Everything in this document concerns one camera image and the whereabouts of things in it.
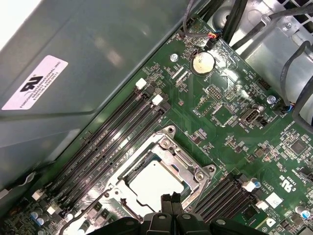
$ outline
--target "dimm slot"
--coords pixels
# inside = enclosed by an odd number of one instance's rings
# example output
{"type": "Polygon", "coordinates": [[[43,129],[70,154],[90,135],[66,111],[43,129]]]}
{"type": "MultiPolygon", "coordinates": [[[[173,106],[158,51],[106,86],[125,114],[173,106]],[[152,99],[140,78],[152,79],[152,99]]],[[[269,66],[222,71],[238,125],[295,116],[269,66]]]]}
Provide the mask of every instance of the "dimm slot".
{"type": "MultiPolygon", "coordinates": [[[[159,110],[157,115],[148,124],[146,124],[145,127],[143,127],[140,130],[140,132],[136,135],[136,137],[134,137],[134,139],[132,139],[130,142],[128,142],[126,144],[126,146],[123,148],[123,151],[120,154],[118,154],[118,156],[120,156],[120,157],[124,156],[132,148],[132,146],[144,136],[146,131],[149,130],[163,114],[164,114],[164,112],[162,110],[159,110]]],[[[103,174],[106,173],[108,170],[110,170],[110,169],[108,167],[105,167],[101,172],[99,172],[99,174],[97,174],[97,176],[88,184],[87,188],[82,189],[82,192],[79,194],[79,196],[72,199],[71,205],[69,207],[70,208],[74,207],[75,204],[82,197],[84,197],[84,195],[88,191],[91,190],[91,188],[99,181],[99,179],[103,176],[103,174]]]]}
{"type": "Polygon", "coordinates": [[[113,145],[105,152],[103,153],[103,156],[98,158],[95,162],[94,166],[90,166],[88,171],[85,171],[85,173],[79,177],[79,180],[77,183],[73,184],[70,191],[70,193],[66,194],[62,199],[61,203],[65,202],[66,199],[73,194],[77,190],[77,188],[80,187],[80,185],[90,177],[90,175],[93,173],[94,169],[97,169],[103,162],[103,159],[105,156],[110,156],[116,148],[138,127],[138,125],[144,120],[152,111],[149,105],[146,106],[145,109],[143,109],[143,114],[134,122],[134,124],[131,125],[130,129],[128,129],[126,132],[124,132],[115,142],[113,142],[113,145]]]}
{"type": "MultiPolygon", "coordinates": [[[[132,109],[130,110],[129,115],[121,120],[117,125],[114,126],[114,129],[111,129],[107,134],[106,137],[102,139],[100,145],[101,146],[105,146],[108,144],[108,142],[111,140],[112,137],[114,137],[118,131],[120,130],[121,127],[123,127],[124,125],[126,125],[130,119],[133,118],[132,114],[136,114],[140,109],[143,108],[142,104],[144,103],[144,100],[141,100],[140,102],[138,102],[135,106],[132,107],[132,109]]],[[[61,191],[63,191],[64,189],[66,189],[71,183],[72,183],[72,179],[76,179],[77,177],[79,177],[79,174],[81,174],[81,171],[83,170],[83,168],[86,167],[87,164],[90,164],[93,160],[93,158],[88,157],[89,155],[87,155],[86,157],[84,157],[84,159],[77,165],[76,169],[73,170],[68,176],[67,176],[67,180],[64,181],[63,183],[59,184],[51,193],[53,194],[57,194],[61,191]]]]}

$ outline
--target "ram slot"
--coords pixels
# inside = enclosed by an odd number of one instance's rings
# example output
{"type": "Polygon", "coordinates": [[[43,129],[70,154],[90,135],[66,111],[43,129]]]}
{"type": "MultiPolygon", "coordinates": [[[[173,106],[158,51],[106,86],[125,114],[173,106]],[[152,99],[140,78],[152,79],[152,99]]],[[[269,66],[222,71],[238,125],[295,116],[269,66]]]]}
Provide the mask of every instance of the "ram slot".
{"type": "MultiPolygon", "coordinates": [[[[128,124],[133,118],[134,115],[136,115],[141,109],[143,109],[143,107],[145,106],[145,101],[144,100],[140,100],[135,106],[133,106],[131,108],[131,110],[129,110],[129,113],[127,115],[127,117],[123,120],[121,120],[118,124],[116,124],[114,126],[113,129],[111,129],[110,131],[107,132],[106,137],[102,139],[102,141],[99,143],[101,147],[104,147],[106,145],[108,145],[108,143],[111,141],[112,137],[114,137],[119,131],[120,129],[125,126],[126,124],[128,124]]],[[[75,168],[75,171],[72,171],[68,176],[67,176],[67,180],[63,181],[61,184],[59,184],[52,192],[51,195],[57,195],[58,193],[64,193],[62,192],[63,190],[67,189],[69,187],[70,184],[72,184],[72,181],[74,179],[76,179],[77,177],[79,177],[79,175],[82,173],[82,171],[84,170],[84,168],[86,167],[86,165],[89,165],[94,157],[89,157],[89,155],[87,155],[86,157],[84,157],[84,159],[77,165],[77,167],[75,168]]]]}
{"type": "Polygon", "coordinates": [[[65,200],[68,198],[68,196],[77,188],[81,186],[83,182],[85,182],[90,175],[94,172],[95,169],[97,169],[105,160],[105,157],[110,156],[119,146],[120,144],[139,126],[139,124],[150,114],[152,111],[150,105],[148,104],[145,109],[143,109],[143,112],[137,116],[137,119],[135,122],[130,126],[130,129],[125,131],[116,141],[113,142],[113,144],[108,148],[107,151],[102,151],[100,149],[99,153],[101,153],[101,156],[95,160],[94,165],[92,164],[89,166],[89,169],[84,171],[82,175],[78,176],[78,181],[71,185],[71,187],[67,190],[67,192],[64,195],[64,197],[60,200],[60,202],[65,202],[65,200]]]}
{"type": "Polygon", "coordinates": [[[89,137],[89,141],[85,142],[80,149],[76,152],[76,154],[62,167],[61,174],[57,176],[55,179],[55,182],[61,181],[68,170],[72,168],[72,165],[76,163],[77,158],[82,155],[83,152],[86,151],[86,149],[89,147],[90,143],[93,143],[96,141],[99,136],[102,135],[102,132],[104,132],[109,126],[111,126],[117,118],[129,107],[131,103],[135,101],[135,99],[138,97],[138,94],[136,92],[131,93],[125,101],[112,113],[112,115],[106,120],[105,123],[94,133],[89,137]]]}
{"type": "Polygon", "coordinates": [[[102,167],[102,170],[97,173],[96,176],[84,187],[78,188],[77,191],[73,191],[72,195],[69,195],[69,198],[71,198],[67,203],[67,211],[71,210],[75,206],[75,204],[82,199],[91,189],[92,187],[100,180],[101,177],[105,173],[111,170],[111,168],[114,166],[114,162],[119,161],[142,137],[144,137],[147,134],[147,130],[151,129],[153,125],[159,120],[159,118],[164,114],[163,110],[159,110],[157,112],[157,115],[155,115],[144,127],[141,128],[141,130],[136,133],[136,136],[131,139],[122,149],[122,151],[116,156],[116,158],[109,163],[104,164],[102,167]]]}
{"type": "Polygon", "coordinates": [[[224,193],[233,187],[234,183],[235,182],[231,182],[228,178],[225,178],[223,181],[219,182],[204,198],[200,200],[195,213],[202,213],[208,207],[208,205],[215,203],[224,193]]]}

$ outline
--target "green circuit board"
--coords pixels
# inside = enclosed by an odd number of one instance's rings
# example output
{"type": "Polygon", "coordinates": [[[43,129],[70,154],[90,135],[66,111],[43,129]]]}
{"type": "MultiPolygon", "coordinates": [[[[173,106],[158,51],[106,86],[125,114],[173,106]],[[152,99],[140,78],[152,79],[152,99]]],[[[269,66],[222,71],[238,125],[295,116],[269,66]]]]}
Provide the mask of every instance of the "green circuit board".
{"type": "MultiPolygon", "coordinates": [[[[199,19],[190,30],[210,31],[199,19]]],[[[301,167],[310,166],[311,137],[293,122],[291,114],[277,111],[279,95],[223,40],[209,51],[215,59],[212,72],[195,75],[190,69],[190,58],[205,43],[205,39],[182,38],[179,32],[175,33],[61,155],[39,184],[55,175],[77,151],[81,139],[93,133],[143,78],[153,85],[155,94],[166,95],[171,105],[153,129],[176,126],[175,140],[202,166],[217,167],[208,189],[231,171],[255,177],[262,184],[262,200],[269,207],[250,219],[237,215],[237,220],[275,235],[297,234],[304,226],[313,226],[311,220],[295,224],[290,219],[296,206],[312,208],[313,186],[298,173],[301,167]],[[179,56],[175,62],[170,60],[173,53],[179,56]],[[267,103],[270,95],[277,98],[274,104],[267,103]],[[242,117],[254,105],[264,108],[263,119],[247,123],[242,117]],[[289,229],[281,225],[284,220],[290,224],[289,229]]]]}

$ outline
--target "white label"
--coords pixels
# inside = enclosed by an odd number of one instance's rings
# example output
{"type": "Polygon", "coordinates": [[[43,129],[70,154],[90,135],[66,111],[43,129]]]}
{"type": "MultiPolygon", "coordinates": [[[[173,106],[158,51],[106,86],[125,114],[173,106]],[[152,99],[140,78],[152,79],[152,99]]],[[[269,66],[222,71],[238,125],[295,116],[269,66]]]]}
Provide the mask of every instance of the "white label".
{"type": "Polygon", "coordinates": [[[67,65],[68,62],[64,60],[52,55],[46,56],[2,107],[2,110],[30,109],[67,65]]]}
{"type": "Polygon", "coordinates": [[[270,196],[265,199],[273,208],[278,207],[279,204],[283,202],[283,199],[281,199],[276,193],[272,193],[270,196]]]}

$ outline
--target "capacitor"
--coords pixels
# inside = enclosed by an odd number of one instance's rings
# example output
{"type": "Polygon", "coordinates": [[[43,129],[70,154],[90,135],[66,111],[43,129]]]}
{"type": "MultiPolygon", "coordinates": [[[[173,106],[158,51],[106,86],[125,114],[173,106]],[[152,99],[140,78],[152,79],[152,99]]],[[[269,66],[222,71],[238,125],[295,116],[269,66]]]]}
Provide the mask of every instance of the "capacitor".
{"type": "Polygon", "coordinates": [[[43,210],[41,208],[36,208],[34,211],[30,213],[30,216],[33,219],[37,219],[42,213],[43,213],[43,210]]]}
{"type": "Polygon", "coordinates": [[[85,222],[82,224],[82,226],[80,226],[80,228],[79,228],[77,234],[79,234],[79,235],[85,235],[88,228],[89,228],[89,222],[88,222],[88,221],[85,221],[85,222]]]}
{"type": "Polygon", "coordinates": [[[49,220],[49,215],[47,214],[42,214],[38,219],[37,219],[37,223],[39,225],[44,225],[45,222],[47,222],[49,220]]]}
{"type": "Polygon", "coordinates": [[[268,104],[274,104],[276,102],[276,97],[273,96],[273,95],[269,95],[267,98],[266,98],[266,101],[268,104]]]}
{"type": "Polygon", "coordinates": [[[67,214],[67,221],[72,220],[76,214],[77,214],[77,210],[76,209],[72,209],[72,211],[67,214]]]}
{"type": "Polygon", "coordinates": [[[301,217],[304,219],[308,219],[311,216],[310,211],[303,206],[297,206],[295,208],[295,212],[301,215],[301,217]]]}

